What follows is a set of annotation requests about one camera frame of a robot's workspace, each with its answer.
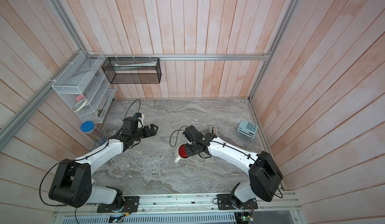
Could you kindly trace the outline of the white tape dispenser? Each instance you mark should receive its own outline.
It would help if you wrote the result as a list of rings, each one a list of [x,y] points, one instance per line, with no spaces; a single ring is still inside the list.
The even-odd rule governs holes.
[[[218,135],[218,132],[217,132],[217,127],[216,126],[210,126],[210,131],[213,135]]]

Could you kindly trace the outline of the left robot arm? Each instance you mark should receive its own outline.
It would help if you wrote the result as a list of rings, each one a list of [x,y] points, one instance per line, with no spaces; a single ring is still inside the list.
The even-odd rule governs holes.
[[[136,113],[123,120],[122,127],[106,143],[77,159],[65,159],[58,167],[49,190],[49,199],[79,208],[88,204],[106,206],[113,212],[123,209],[121,190],[92,183],[93,173],[113,157],[157,134],[158,126],[144,125],[144,115]]]

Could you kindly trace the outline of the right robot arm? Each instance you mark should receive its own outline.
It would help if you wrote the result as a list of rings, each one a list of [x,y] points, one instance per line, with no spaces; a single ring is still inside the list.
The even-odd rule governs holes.
[[[202,134],[194,126],[186,127],[182,134],[188,143],[180,145],[175,151],[175,163],[205,153],[208,157],[218,157],[231,163],[249,177],[247,181],[236,184],[230,194],[217,195],[218,209],[256,209],[257,198],[265,202],[271,202],[273,197],[283,198],[279,190],[283,175],[269,153],[240,149],[213,133]]]

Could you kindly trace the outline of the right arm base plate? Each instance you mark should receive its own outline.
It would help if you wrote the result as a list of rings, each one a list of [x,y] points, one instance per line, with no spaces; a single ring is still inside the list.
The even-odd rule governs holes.
[[[232,194],[218,194],[217,205],[219,210],[257,210],[258,205],[256,200],[250,200],[242,203]]]

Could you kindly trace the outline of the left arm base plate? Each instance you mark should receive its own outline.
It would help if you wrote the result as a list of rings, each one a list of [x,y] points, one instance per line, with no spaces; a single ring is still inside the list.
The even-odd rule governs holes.
[[[97,213],[135,213],[138,209],[139,196],[119,197],[112,204],[100,204]]]

